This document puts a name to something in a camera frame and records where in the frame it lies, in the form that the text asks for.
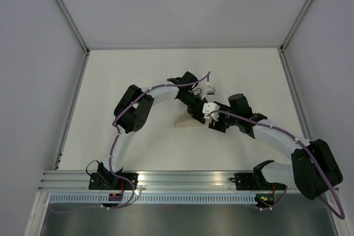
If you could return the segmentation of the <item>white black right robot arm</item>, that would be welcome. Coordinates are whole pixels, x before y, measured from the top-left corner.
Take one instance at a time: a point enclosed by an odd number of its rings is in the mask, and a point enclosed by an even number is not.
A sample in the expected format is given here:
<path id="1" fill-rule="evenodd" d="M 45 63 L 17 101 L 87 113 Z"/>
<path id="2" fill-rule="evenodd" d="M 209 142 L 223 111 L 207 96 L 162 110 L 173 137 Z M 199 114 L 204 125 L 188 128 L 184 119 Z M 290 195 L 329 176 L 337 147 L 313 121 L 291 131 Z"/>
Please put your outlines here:
<path id="1" fill-rule="evenodd" d="M 241 93 L 230 96 L 228 101 L 228 105 L 218 102 L 204 104 L 202 113 L 211 120 L 209 128 L 224 133 L 231 126 L 238 127 L 243 134 L 266 143 L 290 161 L 280 164 L 269 159 L 256 165 L 252 174 L 255 187 L 295 187 L 303 196 L 313 200 L 343 181 L 327 142 L 292 135 L 263 114 L 254 113 Z"/>

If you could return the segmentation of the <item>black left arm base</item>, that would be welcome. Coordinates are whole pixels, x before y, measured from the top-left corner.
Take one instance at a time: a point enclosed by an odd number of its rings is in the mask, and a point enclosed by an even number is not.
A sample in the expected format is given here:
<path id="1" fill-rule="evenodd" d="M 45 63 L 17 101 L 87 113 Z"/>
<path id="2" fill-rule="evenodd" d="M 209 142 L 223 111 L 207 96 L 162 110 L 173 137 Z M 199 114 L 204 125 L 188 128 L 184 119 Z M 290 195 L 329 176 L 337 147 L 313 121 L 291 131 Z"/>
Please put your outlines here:
<path id="1" fill-rule="evenodd" d="M 96 162 L 97 170 L 95 172 L 89 172 L 88 167 Z M 136 172 L 122 172 L 118 170 L 114 175 L 108 168 L 103 165 L 103 162 L 93 160 L 85 169 L 85 172 L 89 175 L 89 190 L 129 190 L 132 191 L 137 187 L 138 174 Z"/>

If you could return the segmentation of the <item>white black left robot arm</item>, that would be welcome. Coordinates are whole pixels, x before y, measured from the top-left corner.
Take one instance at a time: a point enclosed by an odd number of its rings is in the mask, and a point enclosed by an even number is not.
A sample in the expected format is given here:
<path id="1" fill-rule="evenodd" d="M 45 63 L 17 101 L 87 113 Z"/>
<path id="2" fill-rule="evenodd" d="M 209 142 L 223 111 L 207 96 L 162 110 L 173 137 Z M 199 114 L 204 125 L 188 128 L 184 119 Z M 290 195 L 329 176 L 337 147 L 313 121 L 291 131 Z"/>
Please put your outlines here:
<path id="1" fill-rule="evenodd" d="M 98 182 L 110 190 L 121 183 L 123 160 L 135 133 L 145 125 L 151 108 L 169 100 L 179 100 L 187 107 L 187 114 L 200 124 L 205 124 L 202 109 L 207 102 L 193 93 L 193 89 L 202 81 L 209 81 L 210 73 L 198 80 L 192 73 L 186 72 L 182 77 L 169 78 L 160 85 L 140 88 L 128 87 L 114 109 L 115 119 L 112 125 L 117 129 L 116 138 L 106 160 L 98 164 L 97 171 L 91 174 L 91 183 Z"/>

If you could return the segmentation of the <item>beige cloth napkin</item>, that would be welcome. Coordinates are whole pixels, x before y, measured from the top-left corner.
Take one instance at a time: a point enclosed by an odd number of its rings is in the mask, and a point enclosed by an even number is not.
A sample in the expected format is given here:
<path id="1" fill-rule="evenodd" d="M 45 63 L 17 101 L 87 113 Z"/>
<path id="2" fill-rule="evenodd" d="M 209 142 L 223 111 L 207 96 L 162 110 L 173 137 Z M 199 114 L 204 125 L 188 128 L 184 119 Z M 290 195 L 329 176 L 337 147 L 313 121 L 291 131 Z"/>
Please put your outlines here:
<path id="1" fill-rule="evenodd" d="M 205 119 L 205 124 L 201 124 L 200 122 L 196 121 L 187 111 L 185 111 L 181 116 L 179 116 L 175 123 L 174 128 L 193 128 L 193 127 L 206 127 L 210 123 L 209 119 Z"/>

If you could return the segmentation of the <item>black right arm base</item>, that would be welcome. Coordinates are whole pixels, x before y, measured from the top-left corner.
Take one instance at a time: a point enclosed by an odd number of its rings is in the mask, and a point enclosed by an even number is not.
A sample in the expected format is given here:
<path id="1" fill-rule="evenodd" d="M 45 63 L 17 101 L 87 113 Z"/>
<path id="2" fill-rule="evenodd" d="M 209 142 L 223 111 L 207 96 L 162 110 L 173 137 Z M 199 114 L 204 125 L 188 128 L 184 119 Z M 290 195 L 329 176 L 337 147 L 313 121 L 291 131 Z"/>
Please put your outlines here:
<path id="1" fill-rule="evenodd" d="M 285 185 L 257 180 L 251 172 L 238 172 L 228 179 L 234 183 L 237 191 L 284 191 Z"/>

